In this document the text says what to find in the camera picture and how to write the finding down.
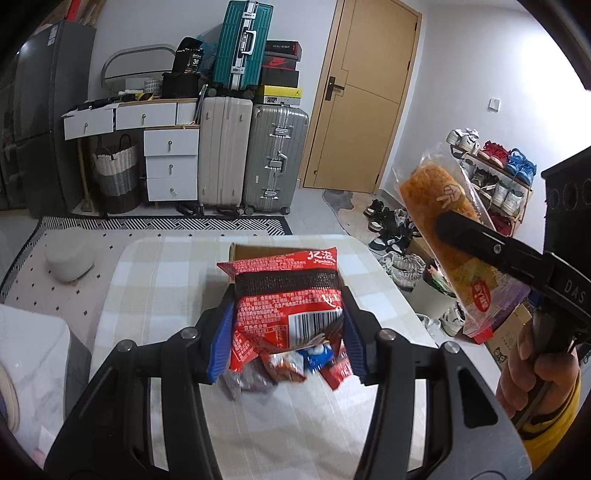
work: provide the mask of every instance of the checkered tablecloth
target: checkered tablecloth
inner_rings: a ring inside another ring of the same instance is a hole
[[[91,375],[120,340],[161,342],[220,302],[228,277],[216,263],[231,243],[337,248],[339,272],[360,308],[408,340],[435,346],[400,291],[366,246],[350,236],[146,238],[128,246],[115,269],[100,318]],[[152,382],[154,461],[166,467],[160,383]],[[271,395],[231,401],[218,382],[201,387],[209,432],[225,479],[351,479],[374,407],[376,388],[348,378],[333,392],[318,375],[281,384]],[[425,391],[417,387],[409,469],[420,466]]]

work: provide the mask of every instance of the metal screw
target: metal screw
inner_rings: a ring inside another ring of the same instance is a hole
[[[456,342],[445,342],[443,348],[449,353],[458,353],[460,351],[460,346]]]
[[[384,328],[379,331],[379,337],[387,342],[392,342],[396,338],[396,332],[391,328]]]
[[[198,335],[199,335],[199,332],[197,331],[197,329],[195,327],[187,327],[187,328],[184,328],[183,330],[181,330],[181,337],[183,337],[185,340],[197,338]]]
[[[120,352],[129,352],[134,347],[134,343],[131,340],[121,340],[117,344],[117,350]]]

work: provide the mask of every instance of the refrigerator sticker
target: refrigerator sticker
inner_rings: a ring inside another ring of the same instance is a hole
[[[53,45],[56,42],[57,37],[57,29],[59,25],[54,25],[49,32],[49,40],[47,41],[47,46]]]

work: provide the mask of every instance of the doormat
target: doormat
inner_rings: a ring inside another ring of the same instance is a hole
[[[352,237],[367,245],[378,234],[368,229],[369,219],[363,211],[371,205],[375,195],[370,193],[325,190],[324,201],[332,208],[343,229]]]
[[[233,232],[248,235],[257,233],[261,235],[291,235],[291,229],[282,216],[249,216],[237,219],[212,215],[199,218],[182,216],[117,216],[106,219],[85,215],[71,215],[69,217],[43,217],[37,223],[35,231],[21,248],[19,254],[12,262],[11,267],[0,284],[0,303],[4,303],[12,284],[23,264],[31,256],[33,248],[39,239],[51,230],[63,230],[71,227],[80,227],[85,230],[98,231],[136,231],[143,232],[141,236],[136,235],[130,241],[146,236],[167,234],[167,231],[174,231],[177,234],[186,231],[204,236],[211,236],[212,231]]]

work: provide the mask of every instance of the barcode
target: barcode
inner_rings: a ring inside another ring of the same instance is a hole
[[[294,313],[288,316],[290,325],[290,348],[307,344],[326,327],[339,318],[342,310]]]

